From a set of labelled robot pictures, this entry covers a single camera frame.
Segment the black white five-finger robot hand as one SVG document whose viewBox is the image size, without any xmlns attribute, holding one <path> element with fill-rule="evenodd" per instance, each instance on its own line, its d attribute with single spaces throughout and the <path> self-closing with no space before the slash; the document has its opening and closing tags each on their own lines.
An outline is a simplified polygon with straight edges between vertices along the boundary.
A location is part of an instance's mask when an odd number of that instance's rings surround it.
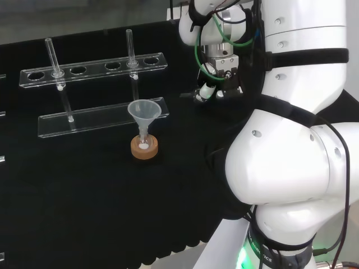
<svg viewBox="0 0 359 269">
<path fill-rule="evenodd" d="M 209 58 L 208 62 L 200 64 L 194 101 L 204 104 L 211 99 L 225 101 L 241 97 L 243 89 L 239 82 L 238 65 L 237 55 Z"/>
</svg>

